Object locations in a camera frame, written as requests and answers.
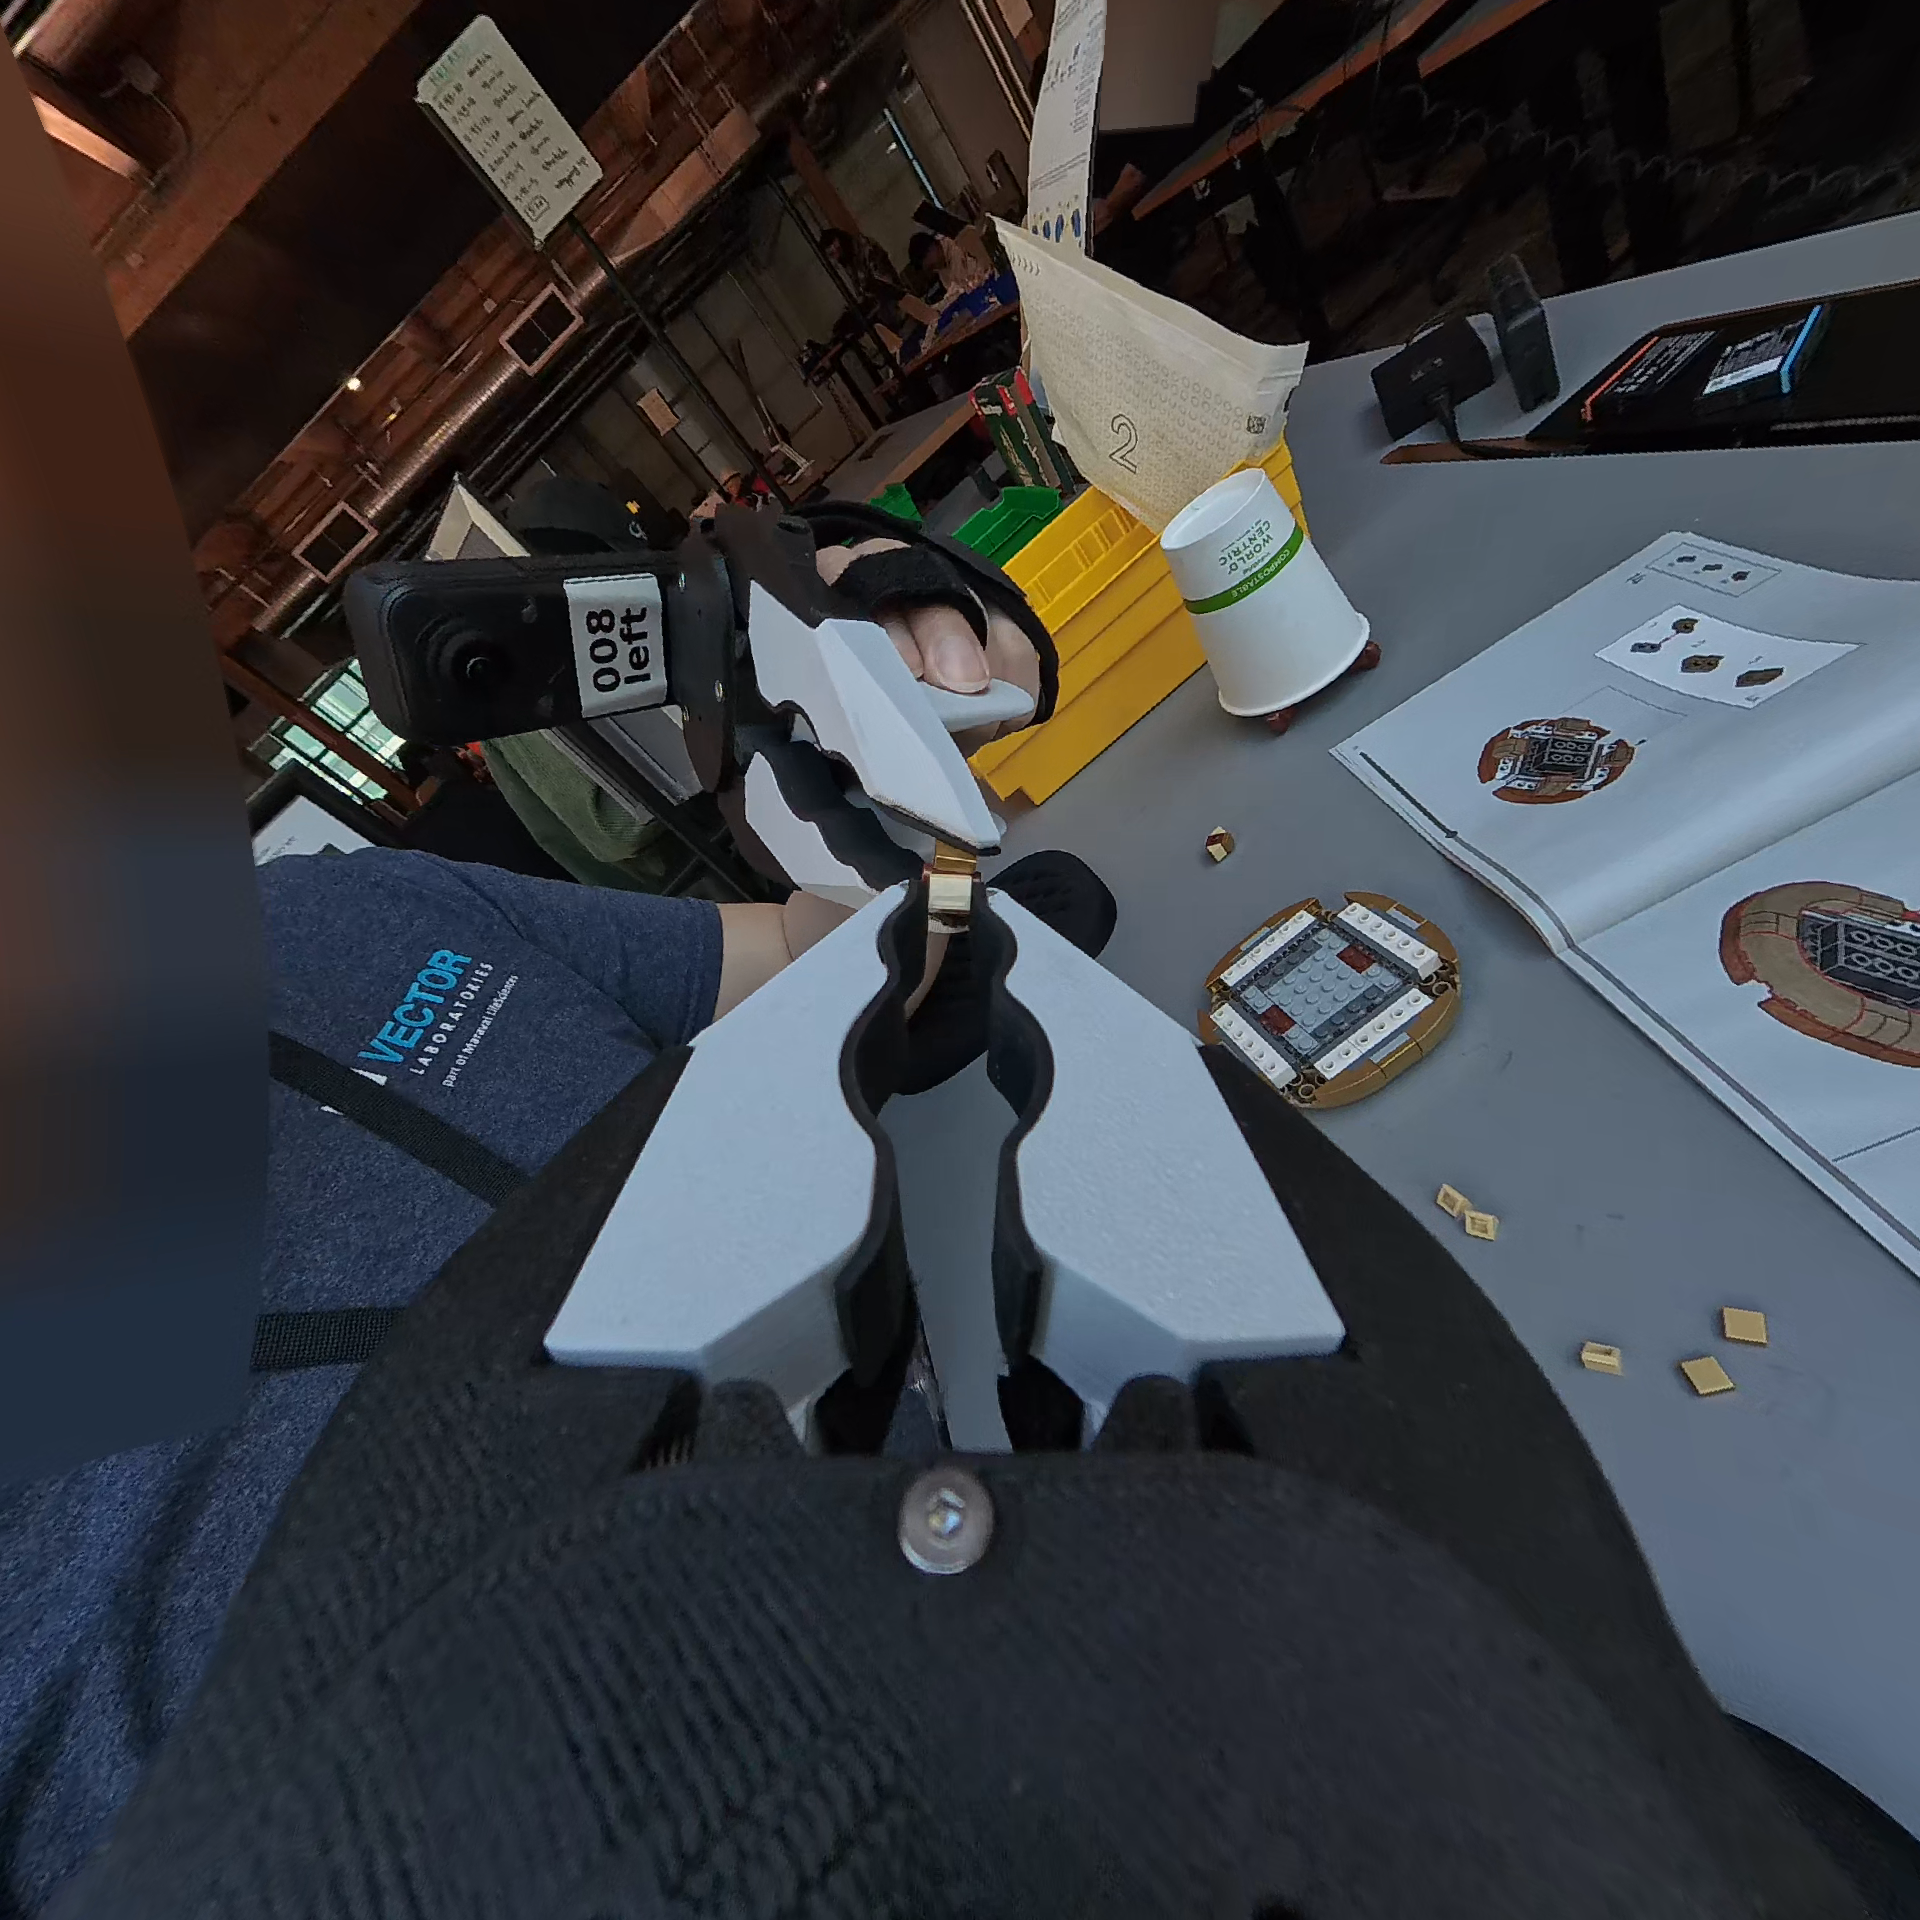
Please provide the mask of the white paper cup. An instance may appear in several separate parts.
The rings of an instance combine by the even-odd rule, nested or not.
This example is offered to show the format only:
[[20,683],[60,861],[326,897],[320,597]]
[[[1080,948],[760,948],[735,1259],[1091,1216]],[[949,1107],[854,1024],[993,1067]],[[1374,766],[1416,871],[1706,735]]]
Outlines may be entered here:
[[1235,719],[1308,703],[1374,639],[1263,467],[1241,467],[1182,506],[1162,550],[1216,701]]

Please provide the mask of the red green cardboard box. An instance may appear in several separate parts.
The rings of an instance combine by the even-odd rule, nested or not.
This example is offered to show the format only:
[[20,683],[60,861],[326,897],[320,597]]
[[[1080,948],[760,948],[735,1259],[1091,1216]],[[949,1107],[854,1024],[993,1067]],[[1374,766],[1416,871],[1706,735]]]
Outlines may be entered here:
[[1085,478],[1055,439],[1051,415],[1022,367],[975,383],[972,403],[996,443],[1009,488],[1051,490],[1063,502],[1081,492]]

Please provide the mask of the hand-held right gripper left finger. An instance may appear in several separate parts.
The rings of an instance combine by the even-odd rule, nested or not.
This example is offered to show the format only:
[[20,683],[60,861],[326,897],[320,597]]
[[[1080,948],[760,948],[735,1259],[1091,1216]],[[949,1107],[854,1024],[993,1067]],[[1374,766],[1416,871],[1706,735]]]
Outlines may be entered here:
[[811,1452],[874,1452],[919,1308],[897,1154],[920,884],[897,884],[661,1057],[661,1114],[545,1334],[563,1367],[774,1390]]

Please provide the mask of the person's left forearm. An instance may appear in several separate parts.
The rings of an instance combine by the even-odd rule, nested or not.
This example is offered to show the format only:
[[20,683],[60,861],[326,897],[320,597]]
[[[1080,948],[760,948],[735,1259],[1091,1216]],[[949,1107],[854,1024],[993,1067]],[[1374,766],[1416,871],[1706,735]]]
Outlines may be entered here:
[[784,904],[722,902],[715,912],[722,930],[722,968],[708,1024],[727,1016],[746,995],[854,919],[851,906],[808,891]]

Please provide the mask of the printed paper sheet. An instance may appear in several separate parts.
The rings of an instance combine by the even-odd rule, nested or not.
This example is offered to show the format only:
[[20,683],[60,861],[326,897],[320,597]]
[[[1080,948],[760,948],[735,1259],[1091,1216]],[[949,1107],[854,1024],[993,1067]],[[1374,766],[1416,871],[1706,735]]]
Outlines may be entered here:
[[1105,46],[1105,3],[1055,3],[1029,136],[1025,228],[1085,254],[1091,234],[1091,146]]

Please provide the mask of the black power adapter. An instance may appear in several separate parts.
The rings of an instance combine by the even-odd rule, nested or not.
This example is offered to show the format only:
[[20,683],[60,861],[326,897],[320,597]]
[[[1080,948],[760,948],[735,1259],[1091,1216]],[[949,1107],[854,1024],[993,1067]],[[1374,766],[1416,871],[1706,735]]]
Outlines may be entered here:
[[1486,340],[1469,318],[1441,318],[1370,370],[1387,442],[1406,442],[1437,421],[1459,439],[1457,407],[1485,395],[1494,382]]

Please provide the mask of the green plastic bin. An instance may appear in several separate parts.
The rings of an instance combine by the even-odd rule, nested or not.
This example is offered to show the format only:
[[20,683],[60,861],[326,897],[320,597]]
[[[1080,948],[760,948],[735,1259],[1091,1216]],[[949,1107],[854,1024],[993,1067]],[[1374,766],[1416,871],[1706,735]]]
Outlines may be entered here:
[[1011,484],[998,492],[996,502],[969,515],[951,539],[985,561],[1005,570],[1031,539],[1063,515],[1073,492],[1051,488]]

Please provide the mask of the small black upright box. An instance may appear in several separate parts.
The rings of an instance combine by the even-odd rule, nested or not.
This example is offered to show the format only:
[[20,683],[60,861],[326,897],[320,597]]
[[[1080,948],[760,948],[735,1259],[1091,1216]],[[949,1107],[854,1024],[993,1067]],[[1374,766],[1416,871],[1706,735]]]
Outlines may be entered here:
[[1521,255],[1488,266],[1488,303],[1500,356],[1523,413],[1535,413],[1562,393],[1550,313]]

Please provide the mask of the black wrist rest pad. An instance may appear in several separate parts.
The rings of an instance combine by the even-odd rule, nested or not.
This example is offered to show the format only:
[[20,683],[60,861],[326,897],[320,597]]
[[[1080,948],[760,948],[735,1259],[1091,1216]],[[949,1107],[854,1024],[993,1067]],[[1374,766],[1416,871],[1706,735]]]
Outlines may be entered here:
[[[1098,960],[1119,904],[1074,853],[1039,851],[999,868],[991,890],[1027,908],[1080,951]],[[947,938],[939,971],[905,1024],[900,1094],[920,1094],[972,1067],[991,1043],[991,991],[975,980],[972,936]]]

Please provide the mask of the white handwritten sign board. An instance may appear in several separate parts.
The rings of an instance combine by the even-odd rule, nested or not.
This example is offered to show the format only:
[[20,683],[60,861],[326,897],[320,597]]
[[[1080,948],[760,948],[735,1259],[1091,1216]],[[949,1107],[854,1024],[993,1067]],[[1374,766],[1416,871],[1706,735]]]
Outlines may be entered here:
[[414,101],[537,252],[604,182],[582,136],[484,12],[421,72]]

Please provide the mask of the lego instruction booklet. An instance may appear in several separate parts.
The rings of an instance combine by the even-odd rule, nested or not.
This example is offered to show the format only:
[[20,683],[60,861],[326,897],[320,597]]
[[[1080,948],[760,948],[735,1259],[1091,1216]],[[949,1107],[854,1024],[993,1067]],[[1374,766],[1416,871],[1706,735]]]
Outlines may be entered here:
[[1915,1272],[1915,584],[1670,533],[1332,756]]

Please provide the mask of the green hanging cloth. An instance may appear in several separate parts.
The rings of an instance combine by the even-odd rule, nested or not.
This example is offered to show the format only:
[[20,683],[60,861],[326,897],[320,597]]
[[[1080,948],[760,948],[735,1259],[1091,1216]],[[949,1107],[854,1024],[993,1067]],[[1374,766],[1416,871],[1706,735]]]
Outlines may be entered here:
[[581,884],[648,897],[668,894],[682,865],[661,824],[632,812],[545,733],[477,742],[490,778],[516,818]]

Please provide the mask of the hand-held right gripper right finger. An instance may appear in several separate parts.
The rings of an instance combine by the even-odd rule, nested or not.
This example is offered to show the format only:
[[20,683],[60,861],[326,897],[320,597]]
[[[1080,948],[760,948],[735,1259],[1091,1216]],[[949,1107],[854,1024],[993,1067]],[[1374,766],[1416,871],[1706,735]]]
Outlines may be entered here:
[[996,1385],[1019,1452],[1076,1450],[1140,1379],[1329,1356],[1344,1326],[1200,1047],[975,886],[998,1154]]

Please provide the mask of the round lego base model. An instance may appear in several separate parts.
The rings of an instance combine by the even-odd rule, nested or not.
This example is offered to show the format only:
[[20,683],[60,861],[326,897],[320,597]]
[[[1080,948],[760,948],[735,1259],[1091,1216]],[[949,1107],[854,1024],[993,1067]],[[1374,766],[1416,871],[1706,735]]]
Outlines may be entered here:
[[1397,900],[1296,902],[1212,968],[1203,1043],[1306,1114],[1380,1094],[1429,1057],[1459,1010],[1459,955]]

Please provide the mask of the beige paper lego bag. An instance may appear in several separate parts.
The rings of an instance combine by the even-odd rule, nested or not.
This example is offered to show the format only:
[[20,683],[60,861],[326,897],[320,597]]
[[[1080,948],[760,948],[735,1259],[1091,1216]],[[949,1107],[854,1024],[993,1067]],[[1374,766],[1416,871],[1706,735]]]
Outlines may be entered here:
[[1153,533],[1285,439],[1306,346],[1259,346],[1085,254],[996,225],[1059,442]]

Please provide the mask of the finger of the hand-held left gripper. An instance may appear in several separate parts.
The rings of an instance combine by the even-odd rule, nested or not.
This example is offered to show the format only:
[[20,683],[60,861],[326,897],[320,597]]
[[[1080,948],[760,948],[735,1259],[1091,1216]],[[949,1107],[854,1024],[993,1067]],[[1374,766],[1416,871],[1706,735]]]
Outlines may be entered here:
[[743,766],[721,806],[756,873],[851,912],[925,879],[925,848],[885,824],[846,756],[808,741],[735,745]]
[[872,803],[951,845],[998,851],[1002,830],[951,733],[1002,726],[1005,683],[978,694],[925,685],[878,623],[808,623],[767,586],[749,589],[746,636],[767,707],[801,713]]

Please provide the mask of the black cap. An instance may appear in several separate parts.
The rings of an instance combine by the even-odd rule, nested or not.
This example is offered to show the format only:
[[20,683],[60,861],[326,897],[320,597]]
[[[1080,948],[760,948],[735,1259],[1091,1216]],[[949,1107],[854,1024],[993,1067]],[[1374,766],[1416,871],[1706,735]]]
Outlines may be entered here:
[[545,478],[507,509],[507,527],[531,555],[589,558],[663,553],[645,524],[613,490],[579,478]]

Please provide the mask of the person's left hand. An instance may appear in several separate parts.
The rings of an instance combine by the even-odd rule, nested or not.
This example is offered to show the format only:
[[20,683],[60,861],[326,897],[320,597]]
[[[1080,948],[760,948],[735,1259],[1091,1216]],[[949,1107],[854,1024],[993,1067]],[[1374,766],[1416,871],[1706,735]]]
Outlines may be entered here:
[[978,579],[925,539],[870,535],[825,543],[815,565],[835,608],[874,623],[915,679],[951,694],[1016,685],[1043,707],[1045,666],[1009,603],[980,597]]

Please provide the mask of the flat black box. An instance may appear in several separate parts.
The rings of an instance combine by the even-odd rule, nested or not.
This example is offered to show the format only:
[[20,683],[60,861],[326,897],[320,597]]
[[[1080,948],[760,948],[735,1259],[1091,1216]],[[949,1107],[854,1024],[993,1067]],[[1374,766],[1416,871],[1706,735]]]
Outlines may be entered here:
[[1917,436],[1917,285],[1665,323],[1541,420],[1553,453]]

